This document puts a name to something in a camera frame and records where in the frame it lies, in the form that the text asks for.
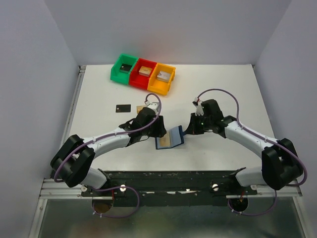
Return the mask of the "gold credit card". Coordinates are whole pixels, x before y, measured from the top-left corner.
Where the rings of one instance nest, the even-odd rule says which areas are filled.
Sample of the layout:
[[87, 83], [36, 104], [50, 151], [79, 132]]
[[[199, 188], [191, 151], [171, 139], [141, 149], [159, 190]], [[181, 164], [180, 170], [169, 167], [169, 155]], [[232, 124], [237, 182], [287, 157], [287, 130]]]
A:
[[160, 147], [171, 147], [171, 138], [170, 135], [167, 133], [164, 137], [160, 138], [158, 140], [159, 146]]
[[137, 107], [136, 107], [137, 114], [138, 114], [143, 108], [145, 108], [145, 107], [146, 107], [145, 105], [137, 106]]

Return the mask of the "navy blue card holder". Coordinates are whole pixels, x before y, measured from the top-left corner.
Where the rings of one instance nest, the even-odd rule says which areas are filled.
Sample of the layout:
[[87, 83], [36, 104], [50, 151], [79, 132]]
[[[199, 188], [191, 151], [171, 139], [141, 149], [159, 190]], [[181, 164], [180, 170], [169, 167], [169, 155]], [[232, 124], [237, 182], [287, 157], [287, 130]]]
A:
[[157, 150], [162, 150], [162, 149], [172, 149], [174, 147], [180, 146], [184, 144], [184, 131], [183, 127], [181, 125], [173, 127], [172, 129], [168, 130], [166, 133], [170, 135], [171, 138], [171, 147], [160, 147], [159, 146], [159, 139], [158, 137], [155, 138], [155, 144], [156, 144], [156, 149]]

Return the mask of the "black credit card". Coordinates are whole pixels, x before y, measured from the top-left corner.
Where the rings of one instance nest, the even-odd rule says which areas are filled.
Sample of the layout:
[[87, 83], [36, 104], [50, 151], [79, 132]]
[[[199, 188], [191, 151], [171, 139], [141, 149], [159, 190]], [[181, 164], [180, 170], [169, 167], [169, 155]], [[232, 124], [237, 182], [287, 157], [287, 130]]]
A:
[[130, 113], [131, 112], [131, 104], [116, 105], [115, 112], [116, 113]]

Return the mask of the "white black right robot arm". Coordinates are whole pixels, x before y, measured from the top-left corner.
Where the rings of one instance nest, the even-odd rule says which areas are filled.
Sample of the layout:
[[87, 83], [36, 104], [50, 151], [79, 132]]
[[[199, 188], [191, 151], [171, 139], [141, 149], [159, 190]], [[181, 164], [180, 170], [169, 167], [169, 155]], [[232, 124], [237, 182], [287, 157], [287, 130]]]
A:
[[260, 167], [241, 168], [231, 174], [231, 180], [236, 186], [267, 185], [280, 190], [292, 186], [292, 182], [304, 173], [290, 140], [266, 137], [243, 126], [236, 117], [225, 117], [214, 99], [195, 99], [193, 105], [196, 110], [191, 113], [185, 134], [212, 132], [244, 146], [261, 159]]

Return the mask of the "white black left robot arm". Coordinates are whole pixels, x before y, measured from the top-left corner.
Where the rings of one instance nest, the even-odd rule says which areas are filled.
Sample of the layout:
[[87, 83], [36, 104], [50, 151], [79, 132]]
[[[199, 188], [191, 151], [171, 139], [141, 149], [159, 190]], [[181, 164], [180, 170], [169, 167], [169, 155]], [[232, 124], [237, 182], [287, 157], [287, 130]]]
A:
[[144, 107], [137, 116], [115, 130], [89, 138], [70, 136], [53, 157], [50, 166], [54, 179], [72, 188], [84, 185], [94, 189], [109, 188], [109, 177], [101, 169], [93, 169], [97, 157], [141, 141], [143, 136], [163, 137], [166, 134], [163, 116]]

